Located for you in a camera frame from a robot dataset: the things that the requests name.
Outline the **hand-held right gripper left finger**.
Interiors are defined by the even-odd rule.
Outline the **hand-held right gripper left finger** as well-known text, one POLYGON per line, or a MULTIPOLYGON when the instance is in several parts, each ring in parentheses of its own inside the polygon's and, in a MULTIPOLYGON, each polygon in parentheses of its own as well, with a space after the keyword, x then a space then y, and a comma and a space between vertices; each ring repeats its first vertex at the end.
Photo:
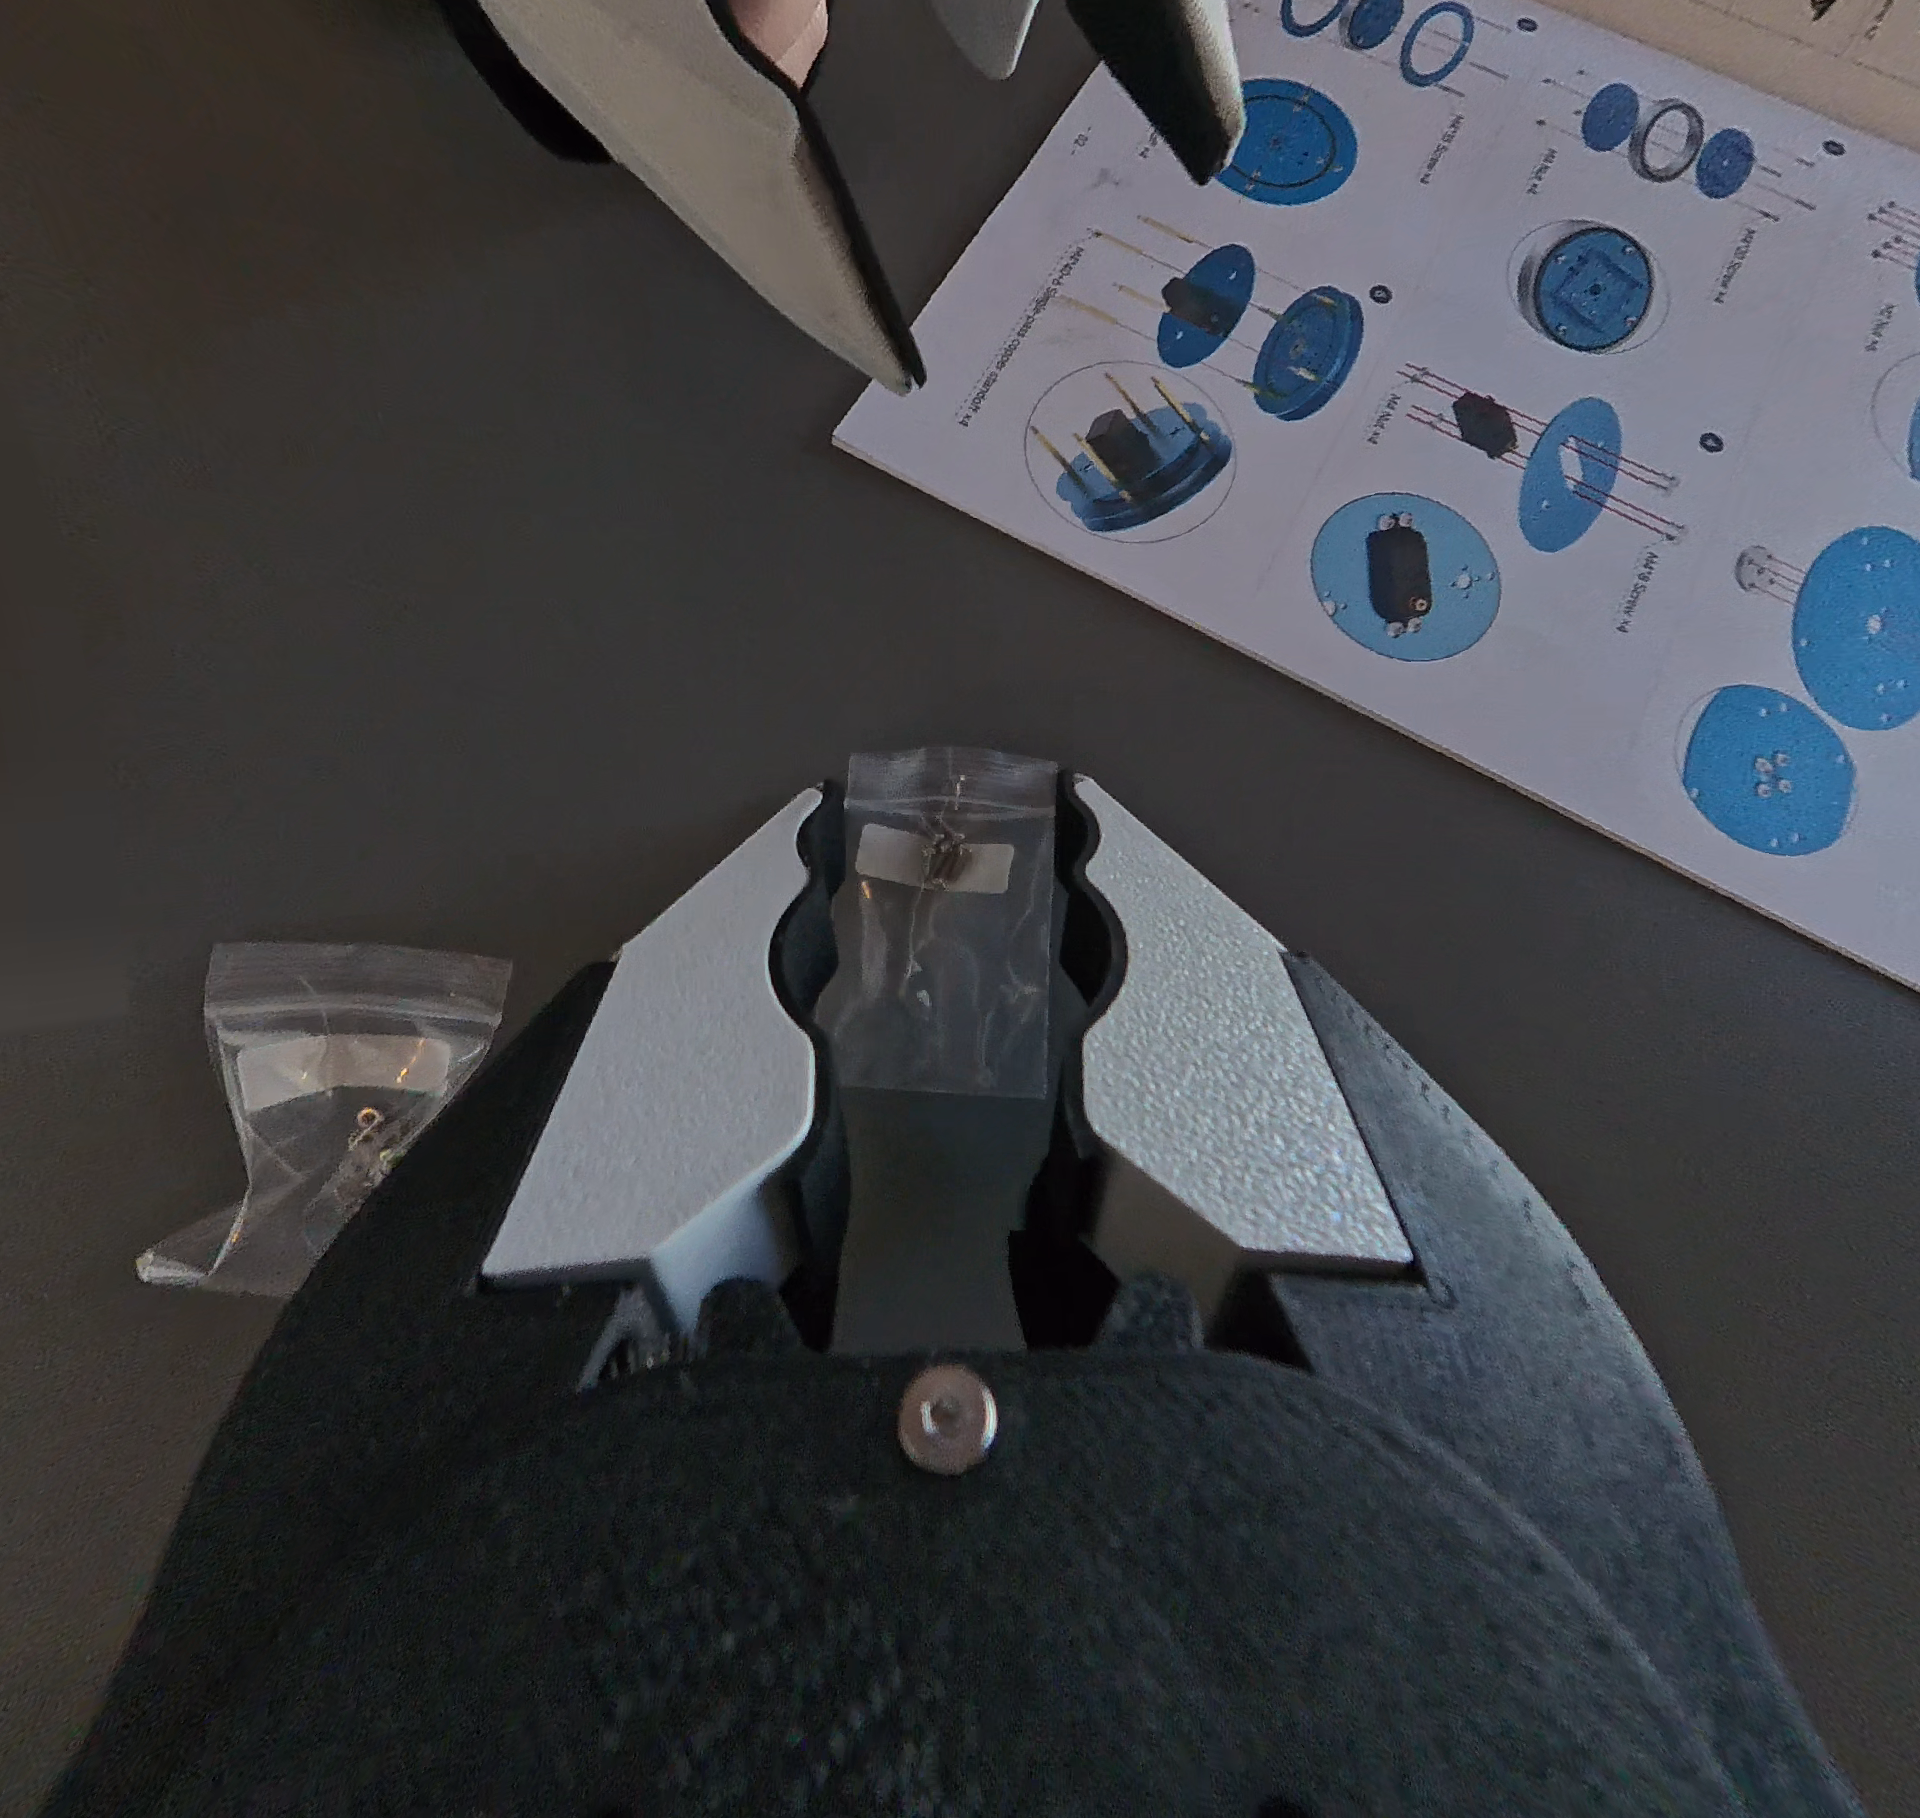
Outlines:
POLYGON ((816 1045, 774 986, 799 908, 803 786, 633 935, 494 1231, 499 1287, 638 1280, 695 1321, 734 1279, 782 1287, 803 1264, 782 1169, 816 1127, 816 1045))

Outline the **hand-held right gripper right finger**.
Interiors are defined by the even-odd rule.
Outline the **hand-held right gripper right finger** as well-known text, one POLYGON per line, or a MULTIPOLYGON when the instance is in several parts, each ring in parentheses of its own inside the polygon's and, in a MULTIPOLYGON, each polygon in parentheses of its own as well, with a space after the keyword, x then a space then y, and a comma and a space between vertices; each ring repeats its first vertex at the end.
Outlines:
POLYGON ((1412 1279, 1284 940, 1095 781, 1070 786, 1122 971, 1078 1061, 1091 1249, 1122 1280, 1156 1271, 1189 1293, 1233 1293, 1250 1271, 1412 1279))

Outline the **small clear screw bag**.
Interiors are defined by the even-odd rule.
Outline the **small clear screw bag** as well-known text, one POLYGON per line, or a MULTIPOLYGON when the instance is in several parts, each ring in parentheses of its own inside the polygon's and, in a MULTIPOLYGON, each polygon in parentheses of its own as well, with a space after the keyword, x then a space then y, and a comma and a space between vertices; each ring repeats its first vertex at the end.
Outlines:
POLYGON ((222 940, 203 1038, 247 1166, 236 1206, 136 1259, 149 1287, 290 1301, 486 1061, 513 962, 373 940, 222 940))
POLYGON ((1040 1098, 1059 770, 1007 750, 855 752, 821 1024, 848 1089, 1040 1098))

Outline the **printed instruction sheet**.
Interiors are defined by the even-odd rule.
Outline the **printed instruction sheet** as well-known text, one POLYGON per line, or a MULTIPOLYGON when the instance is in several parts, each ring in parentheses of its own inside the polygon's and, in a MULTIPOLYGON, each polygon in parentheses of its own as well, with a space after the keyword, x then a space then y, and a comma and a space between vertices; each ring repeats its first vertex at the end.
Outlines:
POLYGON ((1916 155, 1535 0, 1109 74, 833 444, 1916 986, 1916 155))

